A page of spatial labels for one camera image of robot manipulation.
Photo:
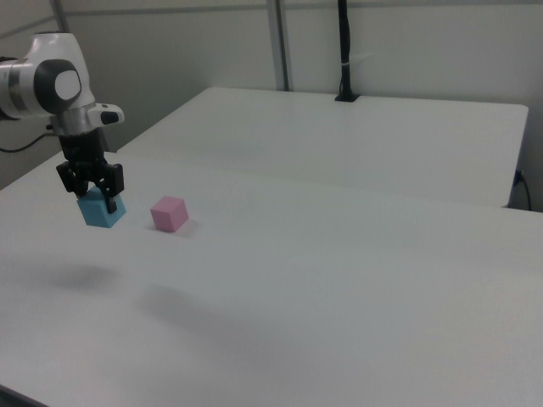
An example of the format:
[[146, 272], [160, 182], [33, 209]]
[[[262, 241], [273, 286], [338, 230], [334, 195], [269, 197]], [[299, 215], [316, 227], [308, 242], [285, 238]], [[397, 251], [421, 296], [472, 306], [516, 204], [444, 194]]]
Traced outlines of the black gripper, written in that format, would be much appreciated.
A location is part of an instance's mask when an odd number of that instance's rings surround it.
[[60, 146], [67, 162], [56, 170], [67, 192], [78, 198], [87, 194], [89, 179], [86, 165], [95, 165], [94, 184], [104, 196], [109, 214], [117, 211], [116, 199], [125, 189], [121, 164], [109, 164], [104, 157], [105, 144], [102, 131], [95, 129], [75, 136], [59, 136]]

